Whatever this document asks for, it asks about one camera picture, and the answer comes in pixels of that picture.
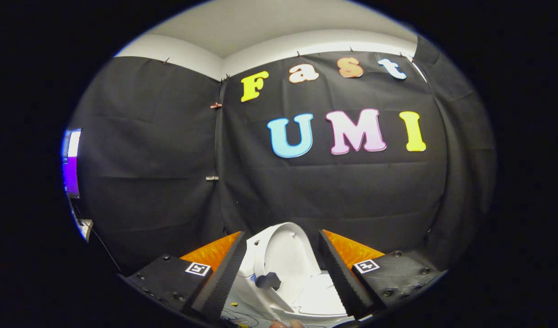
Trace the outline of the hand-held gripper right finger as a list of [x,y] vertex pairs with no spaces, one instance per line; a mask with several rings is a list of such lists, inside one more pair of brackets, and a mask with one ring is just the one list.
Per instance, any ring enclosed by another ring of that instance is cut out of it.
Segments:
[[356,319],[387,315],[445,276],[409,252],[383,253],[325,229],[318,231],[318,249],[346,313]]

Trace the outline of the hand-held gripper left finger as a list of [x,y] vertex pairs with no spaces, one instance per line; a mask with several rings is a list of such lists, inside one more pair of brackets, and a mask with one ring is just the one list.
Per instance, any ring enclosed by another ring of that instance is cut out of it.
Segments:
[[245,233],[232,233],[183,257],[162,255],[125,282],[187,321],[222,322],[222,311],[246,250]]

